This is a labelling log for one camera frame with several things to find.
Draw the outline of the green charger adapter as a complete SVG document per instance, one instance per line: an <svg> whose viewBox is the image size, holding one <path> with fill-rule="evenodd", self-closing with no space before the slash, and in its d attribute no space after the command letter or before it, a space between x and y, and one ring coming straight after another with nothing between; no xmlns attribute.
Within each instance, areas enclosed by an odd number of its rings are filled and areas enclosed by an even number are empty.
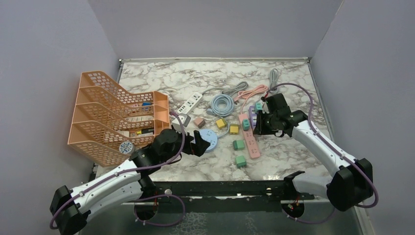
<svg viewBox="0 0 415 235"><path fill-rule="evenodd" d="M247 161L244 156L239 155L235 157L235 165L237 168L245 167L247 165Z"/></svg>

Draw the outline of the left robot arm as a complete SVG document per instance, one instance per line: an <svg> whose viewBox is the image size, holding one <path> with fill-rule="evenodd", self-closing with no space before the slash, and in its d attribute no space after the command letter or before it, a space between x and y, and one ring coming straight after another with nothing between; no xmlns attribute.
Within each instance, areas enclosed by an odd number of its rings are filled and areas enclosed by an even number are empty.
<svg viewBox="0 0 415 235"><path fill-rule="evenodd" d="M49 227L62 235L74 235L100 212L124 202L153 199L155 185L150 175L174 163L183 153L202 156L210 143L199 131L190 135L174 127L162 130L152 143L138 148L113 170L74 188L56 189L49 210Z"/></svg>

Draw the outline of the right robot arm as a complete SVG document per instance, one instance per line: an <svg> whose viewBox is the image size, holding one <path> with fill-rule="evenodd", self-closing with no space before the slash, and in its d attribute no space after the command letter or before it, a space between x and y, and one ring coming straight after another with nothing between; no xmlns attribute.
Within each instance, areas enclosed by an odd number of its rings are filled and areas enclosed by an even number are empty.
<svg viewBox="0 0 415 235"><path fill-rule="evenodd" d="M357 159L337 146L313 123L313 98L306 92L310 109L292 111L283 94L266 94L261 98L267 112L257 111L255 135L288 135L305 146L326 168L329 177L295 172L284 178L283 195L295 199L309 193L328 199L338 211L352 207L373 208L379 203L379 193L373 183L373 167L365 158Z"/></svg>

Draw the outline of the teal charger adapter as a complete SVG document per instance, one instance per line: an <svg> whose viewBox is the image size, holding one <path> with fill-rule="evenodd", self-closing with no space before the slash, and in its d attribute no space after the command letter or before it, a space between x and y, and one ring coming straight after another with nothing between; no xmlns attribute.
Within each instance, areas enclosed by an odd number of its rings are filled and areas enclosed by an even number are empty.
<svg viewBox="0 0 415 235"><path fill-rule="evenodd" d="M250 126L251 126L250 121L248 119L246 119L246 118L243 119L242 120L242 123L241 123L241 126L242 126L242 129L244 131L248 131L250 129Z"/></svg>
<svg viewBox="0 0 415 235"><path fill-rule="evenodd" d="M254 106L254 111L257 113L258 111L262 111L263 110L263 105L260 102L257 102Z"/></svg>

